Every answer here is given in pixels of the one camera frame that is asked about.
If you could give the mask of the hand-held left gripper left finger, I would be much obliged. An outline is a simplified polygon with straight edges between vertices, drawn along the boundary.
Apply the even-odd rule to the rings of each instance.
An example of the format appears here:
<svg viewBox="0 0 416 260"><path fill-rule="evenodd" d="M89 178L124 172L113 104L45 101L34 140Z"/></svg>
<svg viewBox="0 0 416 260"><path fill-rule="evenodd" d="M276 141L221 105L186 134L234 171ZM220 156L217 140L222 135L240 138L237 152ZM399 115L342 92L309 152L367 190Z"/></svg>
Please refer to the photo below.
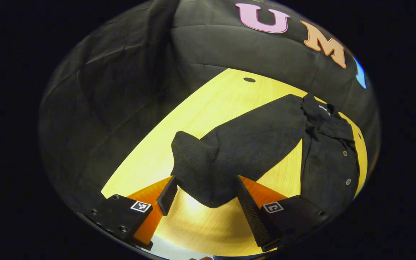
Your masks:
<svg viewBox="0 0 416 260"><path fill-rule="evenodd" d="M87 212L87 219L103 231L132 246L150 250L152 237L167 216L177 193L174 176L129 196L115 194Z"/></svg>

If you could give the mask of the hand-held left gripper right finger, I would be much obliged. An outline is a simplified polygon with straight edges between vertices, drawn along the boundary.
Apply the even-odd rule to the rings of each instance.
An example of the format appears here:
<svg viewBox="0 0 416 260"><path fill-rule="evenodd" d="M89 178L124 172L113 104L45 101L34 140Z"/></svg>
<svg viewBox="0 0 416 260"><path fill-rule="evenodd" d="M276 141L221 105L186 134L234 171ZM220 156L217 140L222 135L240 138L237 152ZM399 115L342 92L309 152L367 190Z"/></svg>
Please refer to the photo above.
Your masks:
<svg viewBox="0 0 416 260"><path fill-rule="evenodd" d="M238 201L263 252L304 240L330 217L302 195L287 197L241 175L236 181Z"/></svg>

